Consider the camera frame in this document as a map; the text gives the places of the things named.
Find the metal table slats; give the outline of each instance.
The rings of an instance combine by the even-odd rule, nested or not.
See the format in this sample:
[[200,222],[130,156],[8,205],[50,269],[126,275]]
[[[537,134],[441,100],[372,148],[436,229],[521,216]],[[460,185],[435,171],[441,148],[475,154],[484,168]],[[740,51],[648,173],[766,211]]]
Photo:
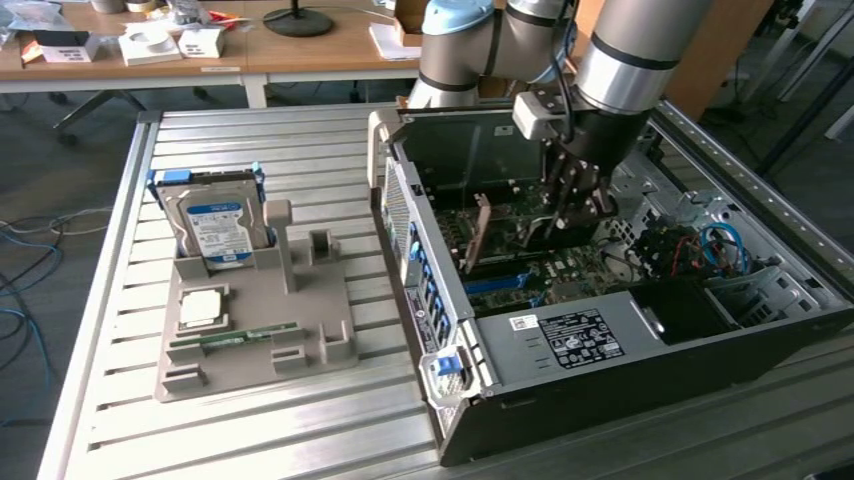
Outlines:
[[[345,371],[192,400],[151,398],[175,240],[133,180],[141,202],[129,216],[65,478],[796,478],[854,451],[848,329],[748,385],[461,467],[437,467],[367,204],[367,115],[383,106],[179,112],[155,123],[144,165],[205,169],[260,160],[269,195],[295,205],[288,234],[331,228],[341,239],[361,361]],[[696,172],[667,156],[694,183]]]

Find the cardboard box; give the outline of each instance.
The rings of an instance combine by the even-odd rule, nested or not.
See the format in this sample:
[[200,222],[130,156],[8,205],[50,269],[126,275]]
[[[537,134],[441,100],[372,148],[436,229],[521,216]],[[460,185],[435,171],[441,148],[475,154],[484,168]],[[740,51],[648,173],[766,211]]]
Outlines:
[[200,28],[185,30],[177,40],[177,48],[188,58],[219,58],[225,43],[225,30]]
[[118,37],[118,47],[128,67],[184,58],[175,40],[164,32],[125,33]]
[[89,32],[33,30],[48,63],[82,63],[94,60],[100,39]]
[[429,0],[395,1],[395,30],[404,47],[421,46],[421,23]]

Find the wooden desk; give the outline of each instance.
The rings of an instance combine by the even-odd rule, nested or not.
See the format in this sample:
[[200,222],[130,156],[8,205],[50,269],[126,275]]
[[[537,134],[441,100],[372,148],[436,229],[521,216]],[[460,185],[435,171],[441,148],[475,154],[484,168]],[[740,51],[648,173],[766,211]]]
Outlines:
[[[376,9],[369,0],[329,0],[316,4]],[[295,39],[273,34],[261,23],[264,14],[281,8],[283,2],[219,1],[204,2],[204,6],[252,18],[248,31],[237,28],[227,32],[221,58],[125,67],[118,46],[112,44],[101,47],[92,63],[56,64],[37,59],[21,65],[20,47],[30,40],[25,34],[0,52],[0,93],[243,85],[248,106],[263,108],[267,106],[264,85],[271,82],[373,80],[417,75],[417,62],[388,62],[376,53],[368,24],[388,22],[377,16],[344,9],[324,10],[336,22],[332,32]],[[120,35],[122,23],[144,18],[128,12],[101,15],[88,3],[64,4],[62,14],[74,28],[106,36]]]
[[[304,0],[300,6],[341,5],[371,9],[388,15],[388,10],[372,6],[369,0]],[[368,34],[371,23],[391,24],[376,15],[347,9],[321,9],[335,27],[321,37],[288,38],[276,35],[261,24],[267,13],[284,7],[281,2],[245,2],[245,15],[256,27],[249,30],[247,52],[249,72],[329,72],[352,70],[417,69],[417,61],[389,62],[376,53]]]

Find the white box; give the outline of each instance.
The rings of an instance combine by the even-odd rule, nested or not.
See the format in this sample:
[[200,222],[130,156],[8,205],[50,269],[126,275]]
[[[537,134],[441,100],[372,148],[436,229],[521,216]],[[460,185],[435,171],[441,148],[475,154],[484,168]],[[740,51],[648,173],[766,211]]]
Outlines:
[[118,47],[128,67],[183,58],[175,40],[165,32],[125,33],[118,37]]
[[225,31],[221,28],[185,30],[177,40],[177,48],[188,58],[219,58],[225,43]]
[[48,63],[92,62],[100,47],[100,39],[89,32],[33,31],[41,55]]

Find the lamp base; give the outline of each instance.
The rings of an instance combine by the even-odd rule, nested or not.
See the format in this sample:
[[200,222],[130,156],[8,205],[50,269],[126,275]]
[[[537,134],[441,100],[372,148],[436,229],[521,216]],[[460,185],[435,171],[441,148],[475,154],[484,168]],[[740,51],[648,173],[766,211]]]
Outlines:
[[332,19],[313,10],[299,9],[299,17],[292,10],[273,10],[264,15],[264,26],[285,37],[315,37],[332,29]]

